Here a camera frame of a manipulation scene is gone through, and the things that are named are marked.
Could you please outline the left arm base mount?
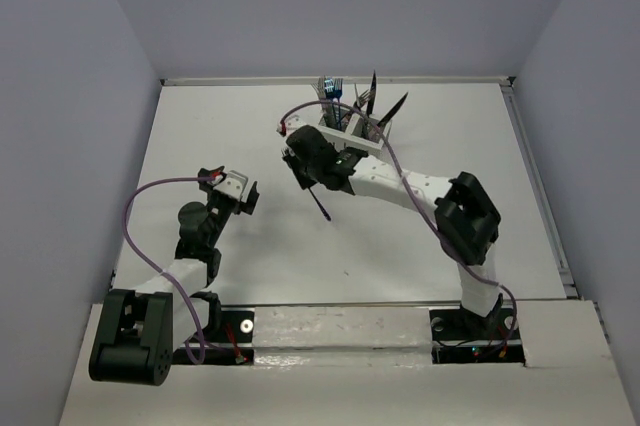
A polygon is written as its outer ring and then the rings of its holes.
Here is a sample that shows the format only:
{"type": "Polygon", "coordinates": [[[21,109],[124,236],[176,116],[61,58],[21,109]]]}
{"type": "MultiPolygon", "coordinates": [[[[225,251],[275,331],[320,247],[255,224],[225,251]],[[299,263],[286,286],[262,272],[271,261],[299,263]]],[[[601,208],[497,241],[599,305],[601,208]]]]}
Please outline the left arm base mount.
{"type": "Polygon", "coordinates": [[[204,365],[242,366],[253,362],[255,310],[223,307],[220,325],[203,325],[205,338],[204,365]]]}

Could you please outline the silver fork black riveted handle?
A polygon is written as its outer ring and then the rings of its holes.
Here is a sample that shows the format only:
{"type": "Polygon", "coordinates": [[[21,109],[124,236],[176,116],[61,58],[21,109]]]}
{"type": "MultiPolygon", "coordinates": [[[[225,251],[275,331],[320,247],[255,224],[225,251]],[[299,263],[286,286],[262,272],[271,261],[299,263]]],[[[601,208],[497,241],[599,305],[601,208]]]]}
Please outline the silver fork black riveted handle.
{"type": "Polygon", "coordinates": [[[358,94],[356,96],[356,99],[352,107],[357,111],[362,111],[364,107],[368,104],[370,96],[371,96],[371,91],[369,89],[365,90],[361,94],[358,94]]]}

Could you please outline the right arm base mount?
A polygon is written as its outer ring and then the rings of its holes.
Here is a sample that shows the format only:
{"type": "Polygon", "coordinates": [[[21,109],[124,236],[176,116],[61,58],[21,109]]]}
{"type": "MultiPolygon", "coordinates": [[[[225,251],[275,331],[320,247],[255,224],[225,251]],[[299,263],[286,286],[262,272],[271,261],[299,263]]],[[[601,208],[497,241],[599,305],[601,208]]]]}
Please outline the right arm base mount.
{"type": "Polygon", "coordinates": [[[526,363],[513,310],[502,308],[489,326],[466,324],[460,308],[429,311],[435,365],[526,363]]]}

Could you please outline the purple iridescent fork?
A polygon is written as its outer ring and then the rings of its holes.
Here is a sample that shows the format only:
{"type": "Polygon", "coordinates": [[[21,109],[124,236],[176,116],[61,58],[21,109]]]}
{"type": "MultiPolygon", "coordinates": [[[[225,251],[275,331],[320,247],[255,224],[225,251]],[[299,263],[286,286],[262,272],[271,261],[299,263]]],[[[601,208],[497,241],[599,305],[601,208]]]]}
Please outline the purple iridescent fork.
{"type": "Polygon", "coordinates": [[[321,203],[321,201],[317,197],[316,193],[313,191],[312,188],[309,188],[308,191],[309,191],[311,197],[313,198],[313,200],[315,201],[316,205],[318,206],[319,210],[321,211],[323,217],[327,221],[331,222],[332,221],[331,215],[329,214],[328,210],[323,206],[323,204],[321,203]]]}

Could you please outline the silver knife black speckled handle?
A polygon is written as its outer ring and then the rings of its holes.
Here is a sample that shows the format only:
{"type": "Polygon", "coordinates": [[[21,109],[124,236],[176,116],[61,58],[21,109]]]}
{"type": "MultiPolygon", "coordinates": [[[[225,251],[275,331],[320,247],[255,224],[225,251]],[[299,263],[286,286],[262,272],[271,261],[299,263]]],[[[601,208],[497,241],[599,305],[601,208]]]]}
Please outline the silver knife black speckled handle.
{"type": "MultiPolygon", "coordinates": [[[[373,113],[374,106],[375,106],[376,93],[377,93],[377,74],[376,74],[376,71],[373,71],[371,84],[369,88],[368,101],[367,101],[366,110],[365,110],[367,117],[370,117],[371,114],[373,113]]],[[[364,122],[362,137],[365,139],[369,138],[369,122],[368,121],[364,122]]]]}

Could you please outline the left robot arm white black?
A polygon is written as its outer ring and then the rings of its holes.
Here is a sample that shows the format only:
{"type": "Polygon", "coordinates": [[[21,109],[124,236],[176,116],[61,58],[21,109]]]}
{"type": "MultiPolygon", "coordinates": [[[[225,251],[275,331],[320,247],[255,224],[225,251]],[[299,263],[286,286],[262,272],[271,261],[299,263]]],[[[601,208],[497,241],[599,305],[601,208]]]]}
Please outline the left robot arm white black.
{"type": "Polygon", "coordinates": [[[224,167],[201,169],[193,180],[206,200],[178,211],[171,264],[161,267],[141,253],[154,276],[104,297],[88,364],[94,381],[159,386],[178,351],[196,365],[212,356],[231,365],[249,361],[208,288],[219,273],[216,244],[225,226],[234,215],[252,214],[259,192],[246,175],[224,167]]]}

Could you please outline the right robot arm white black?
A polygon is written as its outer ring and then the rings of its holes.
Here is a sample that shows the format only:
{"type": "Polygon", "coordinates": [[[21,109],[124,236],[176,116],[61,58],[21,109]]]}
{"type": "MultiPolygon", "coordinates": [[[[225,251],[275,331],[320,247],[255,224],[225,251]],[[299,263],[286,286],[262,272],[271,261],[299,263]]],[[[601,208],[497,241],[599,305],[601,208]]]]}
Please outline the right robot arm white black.
{"type": "Polygon", "coordinates": [[[495,248],[501,216],[476,176],[426,176],[403,170],[364,150],[338,151],[315,127],[280,125],[283,160],[303,189],[316,184],[330,191],[369,197],[415,210],[435,230],[444,253],[458,263],[460,325],[482,338],[497,324],[503,296],[498,286],[495,248]]]}

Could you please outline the silver fork teal marbled handle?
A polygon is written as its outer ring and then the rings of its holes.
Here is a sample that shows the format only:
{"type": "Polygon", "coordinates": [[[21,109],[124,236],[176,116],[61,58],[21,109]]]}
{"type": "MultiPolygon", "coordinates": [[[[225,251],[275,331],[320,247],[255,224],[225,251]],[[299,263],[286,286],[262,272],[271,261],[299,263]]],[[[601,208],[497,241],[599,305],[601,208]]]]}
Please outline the silver fork teal marbled handle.
{"type": "Polygon", "coordinates": [[[332,121],[332,112],[331,112],[331,105],[329,104],[326,97],[324,85],[322,82],[320,82],[320,83],[311,84],[311,86],[317,96],[317,100],[319,101],[319,106],[321,107],[322,124],[326,127],[330,127],[331,121],[332,121]]]}

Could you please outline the silver knife teal marbled handle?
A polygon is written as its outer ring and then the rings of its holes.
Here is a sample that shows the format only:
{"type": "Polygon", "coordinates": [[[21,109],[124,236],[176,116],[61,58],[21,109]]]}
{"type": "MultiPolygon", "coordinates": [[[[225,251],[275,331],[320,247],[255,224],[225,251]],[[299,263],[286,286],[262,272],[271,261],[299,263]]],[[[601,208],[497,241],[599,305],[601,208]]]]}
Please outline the silver knife teal marbled handle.
{"type": "Polygon", "coordinates": [[[377,127],[384,129],[386,125],[398,114],[400,109],[405,104],[409,93],[406,92],[392,107],[391,109],[378,121],[377,127]]]}

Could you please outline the plain silver fork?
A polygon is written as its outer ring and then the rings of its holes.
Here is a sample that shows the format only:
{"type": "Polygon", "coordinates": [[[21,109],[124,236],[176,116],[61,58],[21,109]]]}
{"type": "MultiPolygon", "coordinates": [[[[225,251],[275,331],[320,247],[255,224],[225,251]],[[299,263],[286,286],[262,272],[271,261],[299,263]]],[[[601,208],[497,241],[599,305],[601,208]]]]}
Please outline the plain silver fork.
{"type": "Polygon", "coordinates": [[[320,106],[322,108],[324,124],[327,127],[330,127],[332,125],[333,118],[331,105],[327,102],[325,79],[325,76],[318,77],[316,83],[313,84],[313,87],[315,88],[317,98],[321,101],[320,106]]]}

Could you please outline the blue iridescent fork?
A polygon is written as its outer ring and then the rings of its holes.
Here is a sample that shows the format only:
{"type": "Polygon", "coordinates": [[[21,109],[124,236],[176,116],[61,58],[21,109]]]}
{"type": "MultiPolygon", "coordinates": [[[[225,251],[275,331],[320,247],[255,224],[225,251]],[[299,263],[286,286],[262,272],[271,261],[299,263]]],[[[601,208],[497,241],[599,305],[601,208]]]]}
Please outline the blue iridescent fork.
{"type": "Polygon", "coordinates": [[[343,94],[343,79],[338,77],[325,77],[323,80],[325,98],[329,101],[326,105],[329,117],[326,124],[333,129],[342,130],[342,110],[338,103],[343,94]]]}

